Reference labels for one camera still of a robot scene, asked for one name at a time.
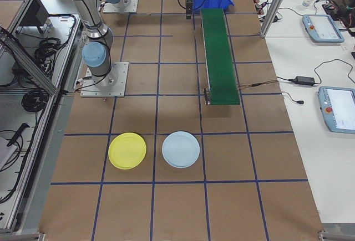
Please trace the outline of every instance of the blue tape grid line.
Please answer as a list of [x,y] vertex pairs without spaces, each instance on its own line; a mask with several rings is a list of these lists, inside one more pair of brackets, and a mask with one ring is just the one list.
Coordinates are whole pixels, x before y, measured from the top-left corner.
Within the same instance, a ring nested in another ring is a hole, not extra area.
[[[160,3],[160,12],[163,12],[163,2]],[[158,77],[156,79],[156,92],[159,95],[159,85],[160,85],[160,61],[161,61],[161,35],[163,33],[163,14],[160,15],[160,26],[159,26],[159,52],[158,52]],[[158,133],[158,109],[159,109],[159,96],[156,96],[155,103],[155,127],[154,127],[154,154],[153,154],[153,184],[151,185],[151,210],[150,210],[150,230],[149,230],[149,240],[153,241],[153,227],[154,227],[154,197],[155,197],[155,161],[156,161],[156,141]]]
[[[122,133],[77,133],[77,134],[64,134],[64,136],[68,137],[77,137],[77,136],[118,136]],[[140,133],[140,135],[157,135],[157,136],[169,136],[171,133],[160,133],[160,134],[154,134],[154,133]],[[207,136],[207,135],[244,135],[244,134],[293,134],[293,131],[239,131],[239,132],[206,132],[206,133],[191,133],[194,136]]]
[[[128,14],[126,30],[125,30],[125,37],[123,39],[123,45],[122,45],[120,61],[122,61],[122,57],[123,57],[123,50],[124,50],[125,42],[126,42],[126,35],[127,35],[127,31],[128,31],[129,19],[130,19],[130,14]],[[115,100],[114,100],[114,103],[113,103],[113,108],[112,108],[110,128],[109,128],[109,133],[108,133],[108,137],[107,137],[107,147],[106,147],[106,153],[105,153],[105,160],[104,160],[104,166],[103,166],[102,176],[101,176],[101,181],[100,181],[100,189],[99,189],[98,201],[97,201],[97,206],[96,206],[96,212],[95,212],[95,218],[94,218],[94,225],[93,225],[91,241],[95,241],[95,233],[96,233],[98,215],[99,215],[99,210],[100,210],[102,189],[103,189],[103,186],[104,186],[106,163],[107,163],[108,150],[109,150],[110,140],[111,140],[111,132],[112,132],[112,127],[113,127],[113,120],[114,120],[114,117],[115,117],[116,103],[117,103],[117,97],[115,97]]]
[[[193,17],[194,32],[196,31],[195,16]],[[197,53],[197,40],[194,35],[195,42],[195,60],[196,60],[196,71],[197,71],[197,92],[200,92],[200,73],[198,64],[198,53]],[[202,167],[204,172],[204,193],[205,193],[205,206],[206,206],[206,226],[207,226],[207,238],[211,241],[211,229],[210,229],[210,215],[209,215],[209,200],[207,193],[207,178],[206,178],[206,160],[205,160],[205,146],[204,146],[204,130],[202,128],[202,105],[201,98],[199,98],[199,116],[200,116],[200,131],[201,131],[201,152],[202,152]]]
[[[229,32],[229,23],[228,23],[227,17],[226,17],[226,25],[227,25],[227,29],[228,29],[228,32]],[[234,62],[236,62],[236,57],[235,57],[235,55],[234,55],[232,40],[231,40],[231,37],[230,37],[230,36],[229,36],[229,40],[230,40],[232,58],[233,58]],[[236,64],[235,64],[235,72],[236,72],[237,80],[240,81],[240,80],[239,80],[239,75],[238,75],[238,70],[237,70],[237,65],[236,65]],[[242,94],[241,94],[241,90],[239,90],[239,92],[240,92],[240,103],[241,103],[242,110],[243,110],[245,128],[246,128],[246,131],[247,131],[247,138],[248,138],[248,143],[249,143],[250,156],[251,156],[251,161],[252,161],[252,166],[253,166],[253,171],[254,171],[254,176],[255,176],[255,181],[256,181],[255,184],[256,184],[257,194],[258,194],[258,198],[259,198],[259,205],[260,205],[261,217],[262,217],[262,221],[263,221],[263,226],[264,226],[264,231],[265,231],[266,240],[267,240],[267,241],[270,241],[269,236],[268,236],[268,230],[267,230],[267,224],[266,224],[266,218],[265,218],[264,208],[263,208],[263,204],[262,204],[262,197],[261,197],[259,182],[258,182],[258,178],[257,178],[256,164],[255,164],[253,149],[252,149],[252,145],[251,145],[251,139],[250,139],[250,134],[249,134],[249,127],[248,127],[248,122],[247,122],[247,117],[246,117],[245,106],[244,106],[244,102],[243,102],[243,96],[242,96]]]
[[97,182],[52,182],[51,186],[71,186],[71,185],[106,185],[106,184],[240,184],[240,183],[295,183],[308,182],[306,178],[300,179],[264,179],[264,180],[212,180],[212,181],[97,181]]

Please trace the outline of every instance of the power adapter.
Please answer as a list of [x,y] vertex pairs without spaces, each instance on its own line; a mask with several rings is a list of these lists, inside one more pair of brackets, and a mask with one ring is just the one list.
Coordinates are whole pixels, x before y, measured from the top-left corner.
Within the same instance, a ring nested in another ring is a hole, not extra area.
[[[265,21],[265,18],[266,18],[266,16],[263,16],[263,17],[261,17],[261,18],[259,18],[259,21],[260,22],[264,22]],[[278,22],[279,21],[279,18],[277,17],[277,16],[275,16],[274,18],[273,18],[273,23],[274,22]]]
[[316,84],[315,79],[310,76],[296,76],[294,79],[290,79],[289,81],[298,85],[306,86],[314,86],[314,84]]

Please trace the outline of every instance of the yellow plate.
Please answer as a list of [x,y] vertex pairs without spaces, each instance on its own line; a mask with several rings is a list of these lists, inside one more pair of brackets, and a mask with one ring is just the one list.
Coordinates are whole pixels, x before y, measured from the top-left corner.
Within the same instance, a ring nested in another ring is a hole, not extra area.
[[109,159],[117,168],[127,170],[139,165],[146,153],[143,138],[136,133],[123,133],[110,144]]

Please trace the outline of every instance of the touchscreen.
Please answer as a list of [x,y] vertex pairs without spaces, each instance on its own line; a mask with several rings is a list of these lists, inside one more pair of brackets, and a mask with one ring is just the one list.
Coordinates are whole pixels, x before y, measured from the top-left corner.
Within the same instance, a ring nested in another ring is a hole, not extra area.
[[355,130],[355,96],[349,90],[327,89],[336,128]]
[[339,36],[328,17],[309,16],[318,36],[321,39],[338,39]]

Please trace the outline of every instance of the tablet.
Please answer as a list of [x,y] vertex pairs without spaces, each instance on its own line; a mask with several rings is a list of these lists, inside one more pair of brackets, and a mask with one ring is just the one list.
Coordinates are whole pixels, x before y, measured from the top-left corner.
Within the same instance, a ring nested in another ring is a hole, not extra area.
[[355,134],[354,89],[322,86],[318,98],[330,131]]
[[343,35],[329,15],[304,15],[302,17],[307,33],[315,43],[342,43]]

